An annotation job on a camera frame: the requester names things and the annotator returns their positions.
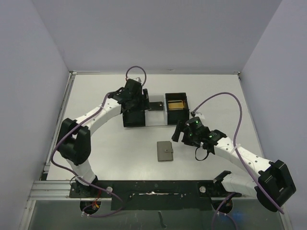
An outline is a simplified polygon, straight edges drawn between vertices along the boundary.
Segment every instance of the bolt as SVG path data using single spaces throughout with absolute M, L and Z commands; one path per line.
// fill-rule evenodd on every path
M 200 192 L 201 193 L 205 193 L 206 192 L 206 187 L 205 186 L 201 186 L 200 187 Z
M 106 188 L 106 190 L 107 190 L 108 192 L 112 192 L 112 191 L 113 191 L 113 188 L 109 186 L 109 187 Z

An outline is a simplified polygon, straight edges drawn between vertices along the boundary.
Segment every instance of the wall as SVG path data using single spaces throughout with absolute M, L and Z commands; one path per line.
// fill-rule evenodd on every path
M 281 2 L 32 1 L 70 70 L 154 74 L 242 70 Z
M 18 229 L 68 70 L 30 0 L 0 1 L 0 229 Z
M 242 71 L 242 86 L 266 157 L 288 165 L 297 192 L 287 203 L 306 229 L 307 1 L 283 0 Z

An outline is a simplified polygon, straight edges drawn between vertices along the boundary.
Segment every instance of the purple cable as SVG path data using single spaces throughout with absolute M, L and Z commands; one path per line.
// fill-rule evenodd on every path
M 142 87 L 143 87 L 144 84 L 146 83 L 147 75 L 146 75 L 145 70 L 144 70 L 141 66 L 131 66 L 131 67 L 127 70 L 127 72 L 126 72 L 126 80 L 128 79 L 128 73 L 129 73 L 129 71 L 130 71 L 131 69 L 133 69 L 133 68 L 139 68 L 139 69 L 141 69 L 141 70 L 144 72 L 145 79 L 144 79 L 144 82 L 143 82 L 143 84 L 142 84 Z
M 227 94 L 227 95 L 230 95 L 232 96 L 236 102 L 238 103 L 239 105 L 239 109 L 240 109 L 240 117 L 239 117 L 239 122 L 238 122 L 238 125 L 236 127 L 236 131 L 235 131 L 235 134 L 234 134 L 234 146 L 236 146 L 236 137 L 238 135 L 238 132 L 239 132 L 239 129 L 240 129 L 240 125 L 241 125 L 241 122 L 242 122 L 242 105 L 239 101 L 239 99 L 232 93 L 230 92 L 220 92 L 220 93 L 217 93 L 209 98 L 207 98 L 206 100 L 204 100 L 199 106 L 197 106 L 193 111 L 192 113 L 195 113 L 204 103 L 206 103 L 208 100 L 210 100 L 211 98 L 213 97 L 216 97 L 216 96 L 219 96 L 219 95 L 222 95 L 222 94 Z M 238 155 L 240 161 L 242 162 L 244 168 L 246 169 L 246 171 L 249 173 L 249 175 L 251 176 L 251 178 L 254 180 L 254 182 L 256 183 L 256 185 L 258 186 L 258 188 L 263 192 L 263 194 L 267 197 L 267 199 L 277 208 L 278 211 L 280 211 L 280 213 L 284 214 L 283 210 L 279 207 L 279 205 L 270 197 L 270 195 L 264 190 L 264 188 L 259 184 L 258 182 L 258 179 L 256 178 L 256 176 L 254 176 L 253 172 L 251 171 L 251 169 L 249 169 L 249 167 L 245 164 L 243 158 L 241 157 L 241 154 L 239 152 L 239 150 L 236 148 L 235 149 L 236 151 L 236 154 Z
M 213 230 L 214 221 L 215 221 L 216 215 L 217 215 L 217 213 L 219 212 L 220 208 L 221 208 L 222 205 L 223 205 L 232 195 L 234 195 L 234 194 L 235 194 L 235 193 L 229 194 L 229 195 L 220 203 L 219 207 L 217 207 L 217 209 L 216 209 L 216 211 L 215 211 L 215 213 L 214 213 L 214 215 L 213 215 L 213 217 L 212 217 L 212 221 L 211 221 L 211 230 Z M 235 220 L 234 220 L 230 215 L 227 215 L 227 216 L 233 221 L 233 223 L 234 223 L 234 225 L 235 225 L 235 227 L 236 227 L 236 230 L 238 230 L 239 228 L 238 228 L 238 226 L 237 226 Z
M 116 197 L 119 201 L 121 201 L 121 202 L 123 203 L 123 200 L 122 200 L 118 195 L 116 195 L 115 193 L 112 193 L 112 192 L 110 192 L 110 191 L 108 191 L 108 190 L 106 190 L 106 189 L 104 189 L 104 188 L 100 188 L 100 187 L 98 187 L 98 186 L 96 186 L 96 185 L 94 185 L 94 184 L 91 184 L 91 183 L 87 182 L 87 181 L 84 180 L 83 178 L 79 177 L 79 175 L 78 175 L 74 170 L 72 170 L 72 169 L 70 169 L 70 168 L 67 168 L 67 167 L 65 167 L 65 166 L 63 166 L 63 165 L 60 165 L 60 164 L 56 163 L 56 162 L 54 161 L 54 159 L 53 159 L 54 154 L 56 153 L 57 149 L 58 149 L 59 146 L 65 141 L 65 139 L 66 139 L 67 137 L 69 137 L 75 130 L 77 130 L 77 129 L 78 129 L 81 125 L 83 125 L 85 122 L 87 122 L 88 120 L 92 119 L 94 116 L 96 116 L 97 114 L 99 114 L 99 113 L 102 111 L 102 109 L 103 109 L 103 107 L 104 107 L 104 105 L 105 105 L 105 103 L 106 103 L 106 99 L 107 99 L 107 97 L 108 97 L 108 95 L 109 95 L 110 93 L 111 93 L 111 92 L 108 92 L 108 93 L 105 95 L 104 100 L 103 100 L 103 102 L 102 102 L 100 108 L 97 110 L 97 112 L 95 112 L 93 115 L 89 116 L 89 117 L 86 118 L 84 121 L 82 121 L 81 123 L 79 123 L 75 128 L 73 128 L 70 132 L 68 132 L 68 133 L 58 142 L 58 144 L 55 146 L 55 148 L 53 149 L 53 151 L 52 151 L 52 153 L 51 153 L 50 159 L 51 159 L 51 162 L 52 162 L 55 166 L 58 166 L 59 168 L 62 168 L 62 169 L 65 169 L 65 170 L 71 172 L 71 173 L 74 174 L 77 178 L 79 178 L 79 180 L 82 181 L 83 183 L 88 184 L 89 186 L 91 186 L 91 187 L 93 187 L 93 188 L 96 188 L 96 189 L 98 189 L 98 190 L 101 190 L 101 191 L 103 191 L 103 192 L 109 193 L 109 194 L 111 194 L 112 196 Z M 107 217 L 107 216 L 113 215 L 113 214 L 115 214 L 115 213 L 118 213 L 119 211 L 122 210 L 122 208 L 123 208 L 123 206 L 120 207 L 119 209 L 113 211 L 113 212 L 110 212 L 110 213 L 107 213 L 107 214 L 103 214 L 103 215 L 89 215 L 89 216 L 90 216 L 90 217 Z

